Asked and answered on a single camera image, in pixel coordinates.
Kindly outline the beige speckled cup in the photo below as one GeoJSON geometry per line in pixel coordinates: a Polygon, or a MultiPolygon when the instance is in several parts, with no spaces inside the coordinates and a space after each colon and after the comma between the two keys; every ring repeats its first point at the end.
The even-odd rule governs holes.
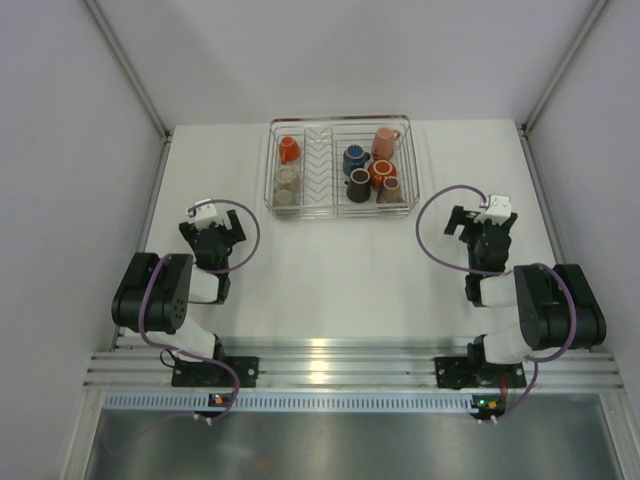
{"type": "Polygon", "coordinates": [[[300,186],[300,173],[295,166],[283,165],[276,171],[274,180],[278,191],[297,191],[300,186]]]}

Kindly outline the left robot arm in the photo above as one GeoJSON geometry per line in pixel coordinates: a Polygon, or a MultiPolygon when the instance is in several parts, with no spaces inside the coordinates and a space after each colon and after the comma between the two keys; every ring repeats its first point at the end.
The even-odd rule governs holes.
{"type": "Polygon", "coordinates": [[[229,258],[246,234],[234,210],[226,216],[207,205],[180,223],[179,232],[191,248],[187,254],[162,260],[156,253],[136,253],[111,304],[116,326],[143,332],[163,349],[172,347],[179,358],[194,363],[193,373],[209,386],[226,378],[228,363],[217,335],[201,327],[188,307],[220,305],[227,299],[229,258]]]}

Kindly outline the frame post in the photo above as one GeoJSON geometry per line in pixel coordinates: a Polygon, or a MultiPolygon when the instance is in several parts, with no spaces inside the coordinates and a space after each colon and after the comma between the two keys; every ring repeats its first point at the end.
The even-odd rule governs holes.
{"type": "Polygon", "coordinates": [[[170,129],[161,119],[153,100],[151,99],[142,79],[120,41],[101,3],[96,0],[81,0],[80,4],[86,9],[97,31],[106,42],[109,51],[118,65],[118,68],[124,75],[125,80],[132,89],[135,98],[154,127],[154,130],[158,133],[163,142],[167,142],[170,137],[170,129]]]}
{"type": "Polygon", "coordinates": [[[543,113],[549,107],[571,68],[577,62],[581,52],[586,48],[591,36],[613,4],[612,0],[597,0],[590,3],[586,15],[562,51],[525,121],[520,124],[520,131],[524,138],[528,138],[534,131],[543,113]]]}

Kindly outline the mauve brown mug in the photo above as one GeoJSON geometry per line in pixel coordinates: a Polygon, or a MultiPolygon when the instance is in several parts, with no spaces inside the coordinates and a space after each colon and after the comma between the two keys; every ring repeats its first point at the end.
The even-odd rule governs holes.
{"type": "Polygon", "coordinates": [[[396,176],[385,177],[378,189],[377,204],[403,203],[400,181],[396,176]]]}

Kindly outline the left frame post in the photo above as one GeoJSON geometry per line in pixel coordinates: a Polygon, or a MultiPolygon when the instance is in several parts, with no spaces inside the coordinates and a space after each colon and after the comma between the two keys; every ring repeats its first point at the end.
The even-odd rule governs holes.
{"type": "Polygon", "coordinates": [[[161,119],[153,100],[151,99],[142,79],[120,41],[101,3],[96,0],[81,0],[80,4],[86,9],[97,31],[106,42],[109,51],[118,65],[118,68],[124,75],[125,80],[132,89],[135,98],[154,127],[154,130],[158,133],[163,142],[167,142],[170,137],[170,129],[161,119]]]}

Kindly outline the orange mug white rim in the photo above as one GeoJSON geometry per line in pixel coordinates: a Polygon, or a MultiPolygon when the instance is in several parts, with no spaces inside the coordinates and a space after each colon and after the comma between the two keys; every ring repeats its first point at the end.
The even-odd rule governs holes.
{"type": "Polygon", "coordinates": [[[378,159],[374,160],[369,165],[368,173],[370,175],[371,186],[373,188],[379,188],[387,177],[394,177],[397,175],[397,169],[390,160],[378,159]]]}

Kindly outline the dark brown mug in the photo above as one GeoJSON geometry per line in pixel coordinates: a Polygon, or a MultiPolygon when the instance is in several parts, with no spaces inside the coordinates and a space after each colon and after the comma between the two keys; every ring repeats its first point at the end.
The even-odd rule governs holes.
{"type": "Polygon", "coordinates": [[[347,182],[347,198],[354,203],[364,203],[371,196],[371,180],[369,172],[364,168],[354,169],[347,182]]]}

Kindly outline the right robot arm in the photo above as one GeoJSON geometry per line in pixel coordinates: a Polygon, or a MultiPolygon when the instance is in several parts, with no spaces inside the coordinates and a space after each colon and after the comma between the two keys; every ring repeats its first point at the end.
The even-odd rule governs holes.
{"type": "Polygon", "coordinates": [[[552,356],[571,349],[601,345],[607,334],[604,314],[577,264],[516,265],[506,268],[517,214],[510,208],[486,207],[482,212],[455,206],[444,229],[466,245],[470,272],[465,277],[467,300],[479,308],[514,307],[518,317],[507,326],[482,334],[472,343],[467,372],[476,384],[499,379],[504,365],[551,349],[552,356]]]}

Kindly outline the pink mug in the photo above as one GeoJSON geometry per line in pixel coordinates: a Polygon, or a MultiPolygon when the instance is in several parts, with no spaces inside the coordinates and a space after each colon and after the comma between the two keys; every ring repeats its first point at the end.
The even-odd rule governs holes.
{"type": "Polygon", "coordinates": [[[372,143],[372,156],[375,160],[390,160],[395,152],[396,142],[401,138],[401,132],[391,127],[379,128],[372,143]]]}

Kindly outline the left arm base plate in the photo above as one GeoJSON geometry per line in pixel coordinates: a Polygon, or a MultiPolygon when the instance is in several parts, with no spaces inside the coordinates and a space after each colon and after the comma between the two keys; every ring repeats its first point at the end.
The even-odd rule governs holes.
{"type": "MultiPolygon", "coordinates": [[[[225,363],[236,373],[241,388],[254,388],[259,374],[256,356],[228,356],[225,363]]],[[[173,387],[233,387],[234,377],[224,368],[209,362],[177,359],[172,367],[173,387]]]]}

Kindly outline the right frame post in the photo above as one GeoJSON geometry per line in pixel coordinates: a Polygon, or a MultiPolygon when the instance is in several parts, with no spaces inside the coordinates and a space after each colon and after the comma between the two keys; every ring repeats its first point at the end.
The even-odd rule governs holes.
{"type": "Polygon", "coordinates": [[[520,131],[524,138],[528,138],[534,131],[543,113],[549,107],[571,68],[577,62],[581,52],[586,48],[591,36],[613,4],[612,0],[597,0],[590,3],[586,15],[562,51],[525,121],[520,124],[520,131]]]}

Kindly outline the metal wire dish rack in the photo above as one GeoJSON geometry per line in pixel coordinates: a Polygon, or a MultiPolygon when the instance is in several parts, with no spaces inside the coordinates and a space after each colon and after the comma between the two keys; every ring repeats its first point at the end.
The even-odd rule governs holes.
{"type": "Polygon", "coordinates": [[[406,216],[420,198],[416,150],[408,116],[369,115],[310,118],[277,118],[269,125],[264,180],[264,203],[277,219],[319,219],[347,217],[406,216]],[[349,176],[342,171],[344,150],[353,144],[372,153],[376,131],[391,127],[401,132],[390,161],[396,166],[403,203],[377,204],[377,188],[364,203],[354,203],[346,196],[349,176]],[[301,149],[300,158],[291,164],[300,173],[298,204],[275,207],[274,176],[283,166],[279,143],[282,137],[294,137],[301,149]]]}

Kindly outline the aluminium mounting rail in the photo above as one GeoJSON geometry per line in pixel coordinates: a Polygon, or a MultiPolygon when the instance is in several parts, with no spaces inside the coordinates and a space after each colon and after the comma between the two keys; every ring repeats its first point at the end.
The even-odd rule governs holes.
{"type": "MultiPolygon", "coordinates": [[[[260,389],[299,391],[432,392],[435,360],[463,355],[464,339],[259,339],[222,341],[229,355],[259,359],[260,389]]],[[[536,392],[609,393],[624,383],[613,354],[570,351],[538,368],[536,392]]],[[[159,352],[121,336],[109,351],[92,354],[83,385],[91,389],[158,390],[169,387],[170,370],[159,352]]]]}

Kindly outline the blue mug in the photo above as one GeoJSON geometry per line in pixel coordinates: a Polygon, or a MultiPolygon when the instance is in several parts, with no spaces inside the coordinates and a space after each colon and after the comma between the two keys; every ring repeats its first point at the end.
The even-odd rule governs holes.
{"type": "Polygon", "coordinates": [[[343,152],[342,171],[346,176],[350,176],[352,171],[363,168],[370,160],[370,153],[362,146],[353,144],[348,146],[343,152]]]}

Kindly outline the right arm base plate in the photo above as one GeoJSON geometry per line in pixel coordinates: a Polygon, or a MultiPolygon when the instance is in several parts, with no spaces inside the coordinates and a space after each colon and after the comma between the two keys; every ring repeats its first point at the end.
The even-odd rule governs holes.
{"type": "Polygon", "coordinates": [[[436,384],[443,389],[513,389],[527,385],[521,363],[496,365],[462,356],[441,356],[434,359],[434,365],[436,384]]]}

